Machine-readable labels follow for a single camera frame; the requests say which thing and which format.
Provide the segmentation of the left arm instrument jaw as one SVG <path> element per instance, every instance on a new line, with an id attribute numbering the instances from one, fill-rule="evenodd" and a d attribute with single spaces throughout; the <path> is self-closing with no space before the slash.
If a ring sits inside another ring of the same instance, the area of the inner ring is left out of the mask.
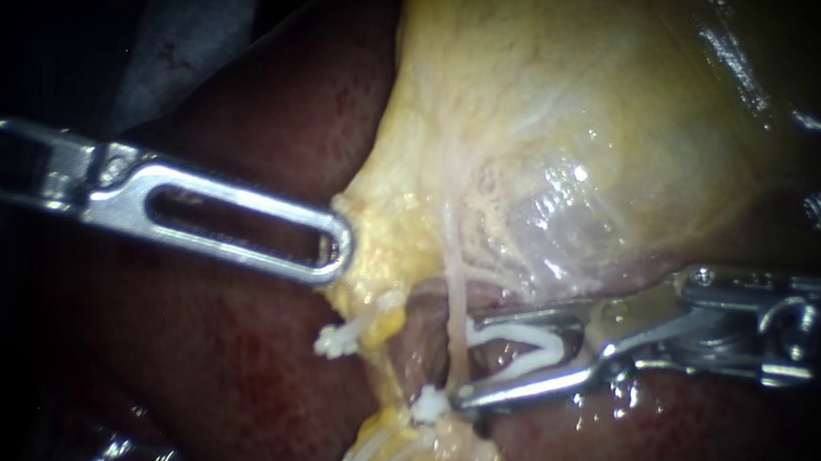
<path id="1" fill-rule="evenodd" d="M 161 221 L 152 202 L 162 191 L 198 196 L 244 215 L 305 228 L 328 242 L 325 259 L 303 260 L 224 236 L 220 230 Z M 321 286 L 343 275 L 353 259 L 355 236 L 347 220 L 328 209 L 277 197 L 164 160 L 137 162 L 116 185 L 89 191 L 82 222 L 139 240 L 242 266 L 293 283 Z"/>

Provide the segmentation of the right arm instrument jaw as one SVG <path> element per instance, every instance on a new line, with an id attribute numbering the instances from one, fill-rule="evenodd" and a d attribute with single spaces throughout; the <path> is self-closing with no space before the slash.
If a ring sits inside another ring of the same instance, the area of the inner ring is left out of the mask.
<path id="1" fill-rule="evenodd" d="M 584 343 L 590 317 L 584 306 L 558 303 L 476 308 L 472 310 L 471 320 L 471 334 L 492 334 L 492 329 L 497 325 L 521 325 L 549 332 L 560 337 L 565 344 L 580 346 Z"/>
<path id="2" fill-rule="evenodd" d="M 509 414 L 541 403 L 571 399 L 629 377 L 630 360 L 597 358 L 583 367 L 538 370 L 502 382 L 474 382 L 460 387 L 448 402 L 464 415 Z"/>

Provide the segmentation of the left arm instrument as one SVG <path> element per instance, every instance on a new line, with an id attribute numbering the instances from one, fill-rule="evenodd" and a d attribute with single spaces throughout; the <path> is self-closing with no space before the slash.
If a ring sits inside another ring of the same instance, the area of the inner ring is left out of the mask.
<path id="1" fill-rule="evenodd" d="M 119 187 L 155 154 L 123 142 L 0 117 L 0 202 L 75 216 L 95 192 Z"/>

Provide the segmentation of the right arm instrument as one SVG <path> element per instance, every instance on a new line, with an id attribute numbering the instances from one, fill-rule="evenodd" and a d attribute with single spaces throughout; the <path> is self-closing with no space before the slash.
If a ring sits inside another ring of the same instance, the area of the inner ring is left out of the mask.
<path id="1" fill-rule="evenodd" d="M 812 382 L 821 362 L 821 277 L 694 264 L 603 301 L 586 340 L 613 373 L 726 375 L 768 388 Z"/>

